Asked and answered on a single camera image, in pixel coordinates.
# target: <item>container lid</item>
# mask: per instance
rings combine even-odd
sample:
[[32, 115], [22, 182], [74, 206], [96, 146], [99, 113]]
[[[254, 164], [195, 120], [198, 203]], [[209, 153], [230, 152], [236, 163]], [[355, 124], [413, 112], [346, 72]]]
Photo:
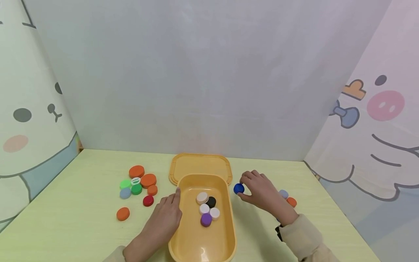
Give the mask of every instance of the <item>container lid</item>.
[[222, 177], [228, 185], [233, 180], [230, 162], [219, 155], [183, 153], [175, 156], [169, 171], [169, 180], [177, 185], [179, 180], [189, 174], [211, 174]]

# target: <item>light green table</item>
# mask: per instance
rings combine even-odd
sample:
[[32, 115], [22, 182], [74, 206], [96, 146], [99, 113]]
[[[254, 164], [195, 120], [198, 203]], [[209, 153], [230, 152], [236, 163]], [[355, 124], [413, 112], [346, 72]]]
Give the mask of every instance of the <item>light green table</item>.
[[[118, 245], [127, 245], [142, 229], [155, 204], [142, 205], [145, 193], [119, 198], [119, 183], [133, 165], [157, 176], [156, 201], [175, 191], [168, 171], [174, 155], [85, 149], [0, 234], [0, 261], [102, 261]], [[303, 162], [229, 158], [233, 184], [245, 170], [264, 172], [278, 189], [294, 197], [323, 233], [341, 261], [379, 261]], [[277, 221], [231, 194], [237, 253], [233, 261], [296, 261], [275, 234]], [[125, 222], [116, 211], [131, 210]], [[167, 248], [151, 261], [172, 261]]]

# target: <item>white ring cap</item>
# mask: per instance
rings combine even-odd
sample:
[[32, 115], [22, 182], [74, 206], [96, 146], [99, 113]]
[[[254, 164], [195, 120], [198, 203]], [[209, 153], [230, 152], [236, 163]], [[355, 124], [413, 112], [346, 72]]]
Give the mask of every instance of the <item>white ring cap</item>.
[[137, 185], [141, 182], [141, 179], [139, 177], [134, 177], [133, 179], [131, 179], [131, 185]]
[[211, 208], [209, 214], [212, 217], [212, 220], [217, 220], [220, 217], [220, 210], [218, 208]]
[[197, 203], [202, 205], [208, 201], [208, 194], [205, 192], [201, 192], [197, 196]]
[[207, 204], [202, 204], [199, 206], [199, 213], [201, 215], [207, 214], [210, 212], [210, 207]]

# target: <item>pink nose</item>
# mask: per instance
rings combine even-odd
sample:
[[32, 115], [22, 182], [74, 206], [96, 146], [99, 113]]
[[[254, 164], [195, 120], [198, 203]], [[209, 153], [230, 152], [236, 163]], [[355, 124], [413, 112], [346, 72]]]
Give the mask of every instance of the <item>pink nose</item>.
[[388, 121], [398, 116], [404, 108], [404, 97], [394, 90], [379, 92], [367, 104], [367, 112], [372, 119]]
[[7, 153], [14, 153], [24, 148], [28, 144], [28, 137], [24, 135], [15, 135], [7, 139], [3, 144], [3, 150]]

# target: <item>hand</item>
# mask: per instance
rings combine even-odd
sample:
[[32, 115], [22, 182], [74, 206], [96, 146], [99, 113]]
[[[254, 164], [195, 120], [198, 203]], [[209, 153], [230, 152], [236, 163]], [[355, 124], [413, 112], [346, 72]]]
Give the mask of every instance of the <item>hand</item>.
[[241, 175], [240, 183], [245, 184], [252, 195], [237, 195], [244, 202], [271, 213], [283, 226], [292, 224], [298, 218], [294, 208], [281, 196], [265, 174], [256, 170], [246, 171]]
[[124, 249], [126, 262], [143, 262], [167, 244], [179, 227], [181, 191], [163, 197], [156, 205], [141, 233]]

